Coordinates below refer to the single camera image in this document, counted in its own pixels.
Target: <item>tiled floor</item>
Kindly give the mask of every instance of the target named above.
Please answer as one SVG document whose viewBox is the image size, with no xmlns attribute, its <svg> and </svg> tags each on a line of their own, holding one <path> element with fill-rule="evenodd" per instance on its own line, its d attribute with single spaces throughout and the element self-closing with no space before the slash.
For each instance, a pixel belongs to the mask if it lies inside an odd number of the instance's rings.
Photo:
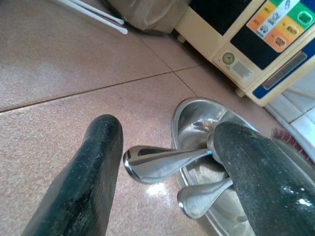
<svg viewBox="0 0 315 236">
<path fill-rule="evenodd" d="M 100 114 L 120 120 L 124 150 L 170 147 L 173 111 L 196 95 L 236 110 L 264 135 L 279 127 L 173 35 L 123 36 L 50 0 L 0 5 L 1 236 L 22 232 Z M 108 236 L 215 235 L 181 213 L 174 177 L 155 194 L 150 188 L 132 181 L 121 166 Z"/>
</svg>

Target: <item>round button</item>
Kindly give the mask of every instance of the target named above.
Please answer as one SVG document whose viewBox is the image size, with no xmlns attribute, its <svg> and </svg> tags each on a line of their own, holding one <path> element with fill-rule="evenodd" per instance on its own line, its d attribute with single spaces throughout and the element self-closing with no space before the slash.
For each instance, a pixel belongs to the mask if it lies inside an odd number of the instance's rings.
<svg viewBox="0 0 315 236">
<path fill-rule="evenodd" d="M 234 55 L 231 53 L 225 53 L 222 59 L 225 64 L 231 65 L 234 62 Z"/>
</svg>

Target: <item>yellow label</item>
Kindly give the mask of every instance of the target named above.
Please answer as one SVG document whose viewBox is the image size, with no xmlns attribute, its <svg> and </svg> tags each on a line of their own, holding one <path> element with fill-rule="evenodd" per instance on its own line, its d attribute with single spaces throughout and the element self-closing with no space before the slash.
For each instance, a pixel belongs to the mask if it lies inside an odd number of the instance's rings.
<svg viewBox="0 0 315 236">
<path fill-rule="evenodd" d="M 277 7 L 273 5 L 270 1 L 267 1 L 259 10 L 259 14 L 264 18 L 267 19 L 271 13 L 276 9 Z"/>
<path fill-rule="evenodd" d="M 304 31 L 303 28 L 289 16 L 285 16 L 281 21 L 279 21 L 276 28 L 292 41 Z"/>
</svg>

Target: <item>pink granite tile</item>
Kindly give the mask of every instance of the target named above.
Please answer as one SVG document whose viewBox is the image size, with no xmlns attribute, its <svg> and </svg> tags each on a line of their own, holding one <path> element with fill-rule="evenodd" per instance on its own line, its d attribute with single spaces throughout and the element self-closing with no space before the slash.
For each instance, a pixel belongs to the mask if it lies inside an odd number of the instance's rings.
<svg viewBox="0 0 315 236">
<path fill-rule="evenodd" d="M 249 98 L 235 94 L 236 86 L 212 64 L 177 71 L 176 74 L 198 95 L 231 108 L 269 137 L 274 127 L 282 126 L 262 107 Z"/>
<path fill-rule="evenodd" d="M 208 61 L 189 43 L 180 43 L 176 32 L 169 35 L 137 35 L 173 70 L 180 70 Z"/>
<path fill-rule="evenodd" d="M 133 32 L 57 1 L 0 4 L 0 111 L 170 71 Z"/>
<path fill-rule="evenodd" d="M 124 150 L 171 146 L 172 114 L 193 93 L 173 73 L 0 113 L 0 235 L 19 235 L 56 174 L 79 148 L 89 123 L 113 114 Z M 108 236 L 209 235 L 176 204 L 175 177 L 133 181 L 121 166 Z"/>
</svg>

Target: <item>white stick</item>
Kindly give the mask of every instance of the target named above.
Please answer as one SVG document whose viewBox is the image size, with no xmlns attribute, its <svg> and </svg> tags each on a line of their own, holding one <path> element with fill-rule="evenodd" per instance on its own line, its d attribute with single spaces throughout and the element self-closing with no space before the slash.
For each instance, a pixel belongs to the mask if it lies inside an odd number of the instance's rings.
<svg viewBox="0 0 315 236">
<path fill-rule="evenodd" d="M 119 19 L 119 18 L 116 18 L 116 17 L 114 17 L 112 15 L 109 15 L 106 12 L 100 11 L 97 8 L 93 7 L 93 6 L 90 6 L 90 5 L 86 4 L 85 2 L 82 2 L 80 0 L 70 0 L 70 1 L 76 3 L 76 4 L 80 5 L 80 6 L 82 6 L 82 7 L 86 8 L 86 9 L 88 9 L 88 10 L 91 10 L 91 11 L 93 11 L 93 12 L 95 12 L 95 13 L 101 15 L 101 16 L 107 17 L 108 19 L 111 19 L 111 20 L 117 22 L 120 25 L 123 25 L 125 23 L 122 19 Z"/>
<path fill-rule="evenodd" d="M 128 33 L 127 29 L 125 29 L 123 27 L 120 27 L 120 26 L 117 26 L 117 25 L 115 25 L 115 24 L 113 24 L 113 23 L 111 23 L 111 22 L 109 22 L 109 21 L 107 21 L 107 20 L 105 20 L 105 19 L 95 15 L 94 13 L 88 11 L 87 9 L 85 9 L 85 8 L 83 8 L 81 6 L 78 6 L 77 4 L 75 4 L 75 3 L 73 3 L 73 2 L 71 2 L 69 0 L 58 0 L 58 1 L 62 2 L 65 5 L 68 5 L 68 6 L 72 7 L 74 9 L 82 12 L 83 14 L 86 14 L 86 15 L 88 15 L 88 16 L 90 16 L 90 17 L 92 17 L 92 18 L 94 18 L 94 19 L 96 19 L 98 21 L 101 21 L 102 23 L 104 23 L 104 24 L 106 24 L 106 25 L 108 25 L 108 26 L 118 30 L 122 34 L 127 34 Z"/>
</svg>

